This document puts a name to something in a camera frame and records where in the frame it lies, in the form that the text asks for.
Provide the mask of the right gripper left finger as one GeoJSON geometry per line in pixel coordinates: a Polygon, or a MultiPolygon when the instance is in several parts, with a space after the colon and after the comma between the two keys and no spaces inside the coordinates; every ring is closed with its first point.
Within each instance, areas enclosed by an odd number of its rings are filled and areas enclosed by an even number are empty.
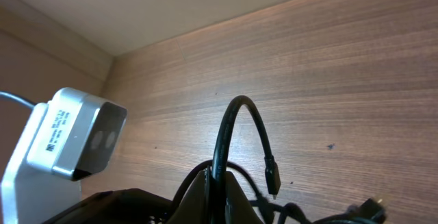
{"type": "Polygon", "coordinates": [[[183,180],[172,200],[166,223],[207,223],[208,190],[209,169],[198,172],[192,170],[183,180]]]}

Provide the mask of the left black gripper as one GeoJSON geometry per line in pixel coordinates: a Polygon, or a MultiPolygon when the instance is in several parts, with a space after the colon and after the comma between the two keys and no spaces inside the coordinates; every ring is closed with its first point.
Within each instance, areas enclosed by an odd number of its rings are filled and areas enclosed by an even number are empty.
{"type": "Polygon", "coordinates": [[[166,218],[171,200],[139,188],[98,192],[44,224],[148,223],[166,218]]]}

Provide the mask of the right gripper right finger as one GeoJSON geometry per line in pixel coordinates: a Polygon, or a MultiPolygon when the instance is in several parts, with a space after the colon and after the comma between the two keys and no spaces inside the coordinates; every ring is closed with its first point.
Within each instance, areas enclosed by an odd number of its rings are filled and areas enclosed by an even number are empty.
{"type": "Polygon", "coordinates": [[[244,191],[238,184],[234,174],[225,174],[225,223],[226,224],[262,224],[249,203],[244,191]]]}

